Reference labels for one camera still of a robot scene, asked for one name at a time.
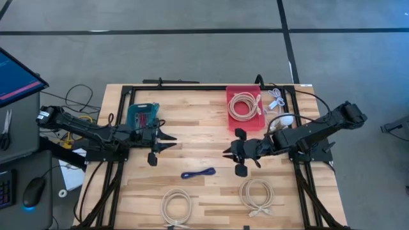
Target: computer screen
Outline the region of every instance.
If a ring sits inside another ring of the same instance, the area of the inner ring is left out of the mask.
[[[46,87],[37,74],[0,48],[0,108]]]

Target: computer mouse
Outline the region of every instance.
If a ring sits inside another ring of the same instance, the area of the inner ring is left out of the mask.
[[[40,202],[41,195],[45,186],[45,179],[34,178],[28,183],[23,193],[23,205],[26,208],[34,207]]]

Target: blue cable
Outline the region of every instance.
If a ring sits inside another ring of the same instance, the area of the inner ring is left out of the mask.
[[[199,175],[214,175],[215,173],[216,173],[216,169],[213,167],[210,167],[201,172],[184,172],[180,175],[180,177],[182,179],[188,179],[188,178],[199,176]]]
[[[150,120],[147,123],[147,125],[151,125],[153,123],[153,121],[156,118],[156,115],[157,115],[158,111],[159,111],[159,104],[158,103],[153,103],[152,104],[152,109],[151,109],[151,117],[150,117]]]

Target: white paper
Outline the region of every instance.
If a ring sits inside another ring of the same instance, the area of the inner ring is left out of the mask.
[[[85,157],[85,155],[87,154],[87,152],[83,150],[82,148],[73,150],[73,152],[83,157]],[[85,174],[81,169],[75,166],[72,166],[69,163],[62,161],[62,160],[59,160],[59,164],[72,168],[72,169],[69,169],[67,167],[61,167],[61,172],[63,173],[65,188],[67,191],[71,191],[82,185]]]

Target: cable bundle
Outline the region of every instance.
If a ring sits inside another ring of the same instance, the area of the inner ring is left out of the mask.
[[[248,121],[252,119],[256,114],[261,115],[261,109],[258,107],[258,102],[260,100],[261,95],[257,95],[257,98],[254,98],[254,96],[248,92],[237,93],[228,104],[229,114],[233,119],[237,121]],[[249,112],[247,114],[241,115],[235,111],[235,105],[238,102],[243,102],[248,106]]]
[[[267,93],[273,97],[275,97],[275,101],[273,101],[268,107],[270,110],[274,109],[277,105],[279,106],[279,115],[281,114],[281,107],[285,106],[286,103],[284,102],[284,99],[281,97],[281,92],[280,89],[273,89],[273,90],[268,90]]]
[[[256,204],[254,201],[251,200],[250,198],[250,187],[253,183],[260,183],[262,186],[266,189],[267,191],[267,198],[265,199],[263,204]],[[245,197],[247,199],[247,202],[243,200],[243,189],[245,189]],[[256,216],[259,212],[263,211],[268,215],[271,215],[272,212],[268,207],[270,207],[274,201],[274,191],[273,188],[267,183],[265,180],[259,180],[259,179],[251,179],[248,181],[245,181],[242,183],[242,185],[239,188],[238,195],[240,196],[240,200],[246,206],[248,209],[252,210],[249,213],[250,217]]]
[[[173,199],[175,197],[183,197],[183,198],[185,198],[187,200],[187,202],[189,204],[189,208],[188,208],[186,216],[184,216],[180,220],[172,219],[167,214],[167,205],[169,204],[171,199]],[[168,224],[165,225],[165,227],[175,226],[175,227],[181,227],[181,228],[184,228],[184,229],[188,229],[189,227],[185,226],[183,224],[189,219],[190,214],[192,213],[192,201],[190,200],[190,197],[189,197],[188,193],[186,191],[184,191],[183,189],[179,189],[179,188],[171,189],[170,191],[168,191],[164,195],[164,197],[162,199],[162,202],[160,203],[160,212],[161,212],[163,218],[168,223]]]

